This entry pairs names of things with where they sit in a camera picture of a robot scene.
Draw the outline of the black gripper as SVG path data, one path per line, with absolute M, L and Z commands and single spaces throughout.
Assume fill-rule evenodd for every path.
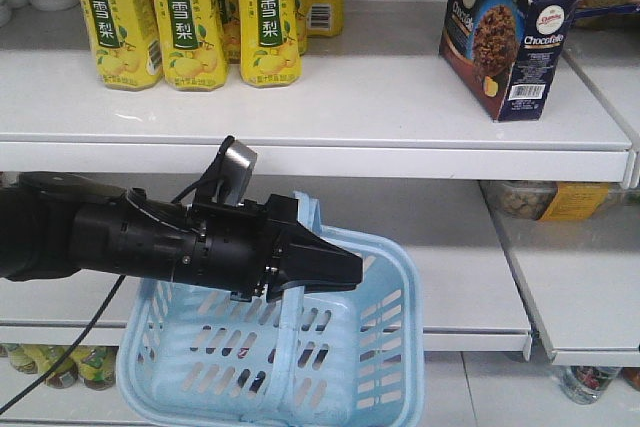
M 297 214 L 298 201 L 282 195 L 235 206 L 195 197 L 187 283 L 229 291 L 243 302 L 262 295 L 274 302 L 294 287 L 354 290 L 363 280 L 362 259 L 297 224 Z

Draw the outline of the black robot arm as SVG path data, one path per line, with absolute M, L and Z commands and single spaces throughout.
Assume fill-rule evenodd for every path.
M 89 269 L 276 301 L 289 288 L 355 289 L 363 263 L 297 218 L 296 199 L 272 195 L 231 206 L 197 195 L 157 202 L 57 172 L 24 172 L 1 191 L 1 275 L 65 278 Z

